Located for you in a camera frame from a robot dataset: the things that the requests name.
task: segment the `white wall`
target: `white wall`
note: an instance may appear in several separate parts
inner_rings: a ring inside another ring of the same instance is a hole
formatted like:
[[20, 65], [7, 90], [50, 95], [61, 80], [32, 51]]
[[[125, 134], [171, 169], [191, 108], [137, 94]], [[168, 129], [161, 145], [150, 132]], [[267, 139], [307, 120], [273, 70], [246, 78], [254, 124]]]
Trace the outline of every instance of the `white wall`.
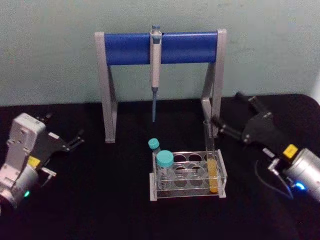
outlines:
[[[320, 2], [0, 0], [0, 105], [100, 101], [93, 33], [228, 30], [225, 96], [308, 94], [319, 71]], [[149, 67], [113, 69], [120, 101], [151, 99]], [[164, 65], [162, 99], [196, 98], [205, 64]]]

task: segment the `teal cap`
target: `teal cap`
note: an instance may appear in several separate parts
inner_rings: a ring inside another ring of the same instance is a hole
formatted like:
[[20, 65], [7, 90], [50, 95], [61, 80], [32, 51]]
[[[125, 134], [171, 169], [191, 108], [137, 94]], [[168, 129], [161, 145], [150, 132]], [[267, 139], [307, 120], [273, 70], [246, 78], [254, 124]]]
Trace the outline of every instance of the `teal cap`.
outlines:
[[156, 163], [159, 167], [168, 168], [174, 164], [174, 155], [168, 150], [162, 150], [156, 155]]
[[151, 138], [151, 139], [148, 141], [148, 144], [149, 144], [149, 148], [151, 148], [152, 150], [158, 148], [159, 145], [160, 145], [158, 139], [156, 139], [156, 138]]

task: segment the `blue led light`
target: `blue led light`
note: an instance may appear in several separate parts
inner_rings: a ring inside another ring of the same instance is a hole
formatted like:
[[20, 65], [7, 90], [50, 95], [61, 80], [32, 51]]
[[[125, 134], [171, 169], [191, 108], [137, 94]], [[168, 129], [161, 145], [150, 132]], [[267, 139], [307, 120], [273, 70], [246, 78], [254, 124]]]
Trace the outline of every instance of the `blue led light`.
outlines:
[[306, 187], [305, 187], [302, 183], [300, 183], [300, 182], [297, 182], [295, 185], [296, 185], [298, 188], [300, 188], [300, 190], [305, 190], [305, 189], [306, 189]]

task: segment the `tube with yellow liquid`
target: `tube with yellow liquid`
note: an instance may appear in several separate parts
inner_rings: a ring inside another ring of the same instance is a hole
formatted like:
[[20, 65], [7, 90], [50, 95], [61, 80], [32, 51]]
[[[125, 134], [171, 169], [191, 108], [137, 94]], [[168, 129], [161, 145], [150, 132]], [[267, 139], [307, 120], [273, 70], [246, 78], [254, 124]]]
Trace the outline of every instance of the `tube with yellow liquid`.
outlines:
[[215, 159], [215, 142], [212, 124], [205, 120], [203, 126], [210, 192], [218, 194], [218, 169], [217, 161]]

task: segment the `small vial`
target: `small vial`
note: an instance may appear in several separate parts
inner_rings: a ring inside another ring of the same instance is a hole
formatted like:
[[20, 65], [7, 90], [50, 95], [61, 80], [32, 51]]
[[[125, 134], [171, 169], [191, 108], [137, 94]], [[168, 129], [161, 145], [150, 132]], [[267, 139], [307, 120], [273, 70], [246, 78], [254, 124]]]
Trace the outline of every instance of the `small vial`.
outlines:
[[168, 150], [162, 150], [156, 155], [158, 186], [162, 190], [170, 188], [172, 168], [174, 164], [174, 155]]
[[149, 148], [154, 152], [155, 156], [157, 156], [157, 154], [161, 151], [159, 141], [156, 138], [151, 138], [148, 141], [148, 145]]

